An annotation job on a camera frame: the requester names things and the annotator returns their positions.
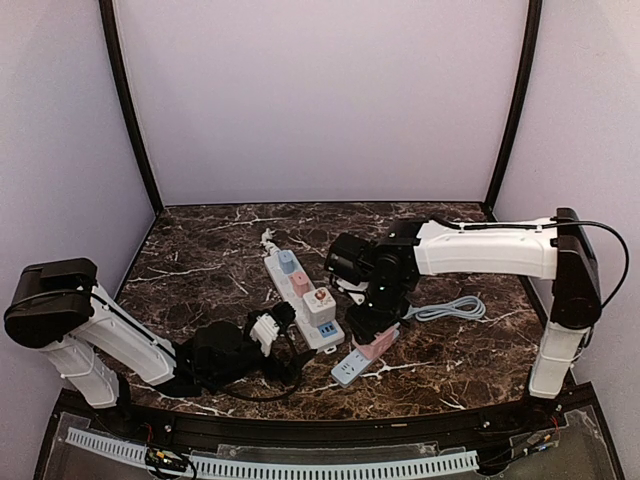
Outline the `pink cube socket adapter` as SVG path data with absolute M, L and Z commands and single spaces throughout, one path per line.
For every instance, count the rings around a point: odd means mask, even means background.
M 377 334 L 369 344 L 360 344 L 355 339 L 352 340 L 352 344 L 367 360 L 376 360 L 391 347 L 398 336 L 399 326 L 394 325 Z

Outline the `white multicolour power strip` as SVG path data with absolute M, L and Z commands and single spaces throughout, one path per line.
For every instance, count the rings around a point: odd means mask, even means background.
M 326 354 L 335 353 L 345 340 L 336 321 L 337 302 L 326 287 L 314 285 L 295 253 L 281 249 L 267 228 L 261 235 L 264 264 L 283 301 L 296 312 L 295 323 L 307 346 Z

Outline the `light blue power strip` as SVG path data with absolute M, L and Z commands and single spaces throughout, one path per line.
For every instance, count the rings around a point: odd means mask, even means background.
M 425 323 L 440 318 L 455 317 L 464 320 L 484 322 L 485 314 L 486 306 L 478 297 L 464 296 L 443 304 L 426 305 L 422 307 L 410 306 L 408 312 L 402 319 L 416 320 Z M 341 387 L 346 388 L 378 359 L 367 360 L 353 346 L 353 350 L 331 370 L 331 376 Z

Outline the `white cube socket adapter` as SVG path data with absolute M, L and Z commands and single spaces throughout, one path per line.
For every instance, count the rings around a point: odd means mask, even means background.
M 325 287 L 307 292 L 302 297 L 304 314 L 312 327 L 332 322 L 336 317 L 336 301 Z

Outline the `small pink charger plug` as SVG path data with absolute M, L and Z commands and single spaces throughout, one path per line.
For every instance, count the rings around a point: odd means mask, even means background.
M 306 273 L 296 271 L 289 276 L 295 295 L 299 298 L 303 297 L 311 290 L 311 283 Z

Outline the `small blue charger plug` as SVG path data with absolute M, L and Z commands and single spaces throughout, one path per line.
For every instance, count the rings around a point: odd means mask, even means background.
M 285 275 L 291 275 L 296 271 L 296 256 L 291 250 L 280 250 L 277 253 L 277 258 L 279 266 Z

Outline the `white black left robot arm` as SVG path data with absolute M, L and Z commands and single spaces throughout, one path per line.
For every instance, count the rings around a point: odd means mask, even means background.
M 106 410 L 128 402 L 130 390 L 101 353 L 170 398 L 203 392 L 239 398 L 230 384 L 261 372 L 287 388 L 270 399 L 285 399 L 298 389 L 304 362 L 297 352 L 288 361 L 277 358 L 274 345 L 294 318 L 294 308 L 280 302 L 250 313 L 243 326 L 214 321 L 177 343 L 119 306 L 99 284 L 91 260 L 74 258 L 25 267 L 5 310 L 4 328 L 15 343 L 46 356 L 91 407 Z

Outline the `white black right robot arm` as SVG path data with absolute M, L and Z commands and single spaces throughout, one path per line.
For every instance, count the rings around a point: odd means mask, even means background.
M 589 230 L 611 235 L 621 248 L 622 272 L 609 294 L 602 292 Z M 324 269 L 335 288 L 351 298 L 345 320 L 361 347 L 372 346 L 399 323 L 424 319 L 426 311 L 411 299 L 430 279 L 528 278 L 550 284 L 551 307 L 526 392 L 551 400 L 626 282 L 630 264 L 620 232 L 565 207 L 549 217 L 507 222 L 405 217 L 377 238 L 343 232 L 329 246 Z

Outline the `small green circuit board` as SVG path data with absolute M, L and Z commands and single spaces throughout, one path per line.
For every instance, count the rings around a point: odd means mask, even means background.
M 146 466 L 155 469 L 168 469 L 185 471 L 189 466 L 188 461 L 172 451 L 149 447 L 145 453 Z

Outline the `black front table rail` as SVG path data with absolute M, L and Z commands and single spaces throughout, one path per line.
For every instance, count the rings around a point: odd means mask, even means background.
M 126 414 L 103 414 L 101 421 L 129 438 L 205 451 L 222 444 L 351 448 L 426 442 L 491 448 L 515 435 L 542 429 L 547 416 L 522 402 L 427 416 L 342 421 L 251 420 L 133 405 Z

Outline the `right black frame post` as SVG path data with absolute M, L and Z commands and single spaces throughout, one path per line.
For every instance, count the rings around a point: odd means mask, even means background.
M 530 0 L 528 2 L 512 98 L 498 154 L 483 202 L 489 212 L 495 210 L 515 145 L 535 59 L 542 9 L 542 0 Z

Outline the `black frame post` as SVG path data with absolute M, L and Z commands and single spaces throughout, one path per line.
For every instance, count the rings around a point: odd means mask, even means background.
M 163 212 L 164 204 L 152 172 L 151 162 L 146 151 L 142 131 L 136 115 L 121 48 L 115 3 L 112 0 L 99 0 L 98 6 L 111 73 L 127 135 L 147 198 L 154 215 L 158 216 Z
M 542 9 L 542 0 L 530 0 L 528 2 L 512 98 L 498 154 L 483 202 L 489 212 L 495 210 L 515 145 L 535 59 Z

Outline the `left black frame post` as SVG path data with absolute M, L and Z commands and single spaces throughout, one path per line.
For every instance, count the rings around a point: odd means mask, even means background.
M 151 162 L 146 151 L 142 131 L 136 115 L 121 48 L 115 3 L 112 0 L 99 0 L 98 6 L 111 73 L 127 135 L 147 198 L 154 215 L 158 216 L 163 212 L 164 204 L 152 172 Z

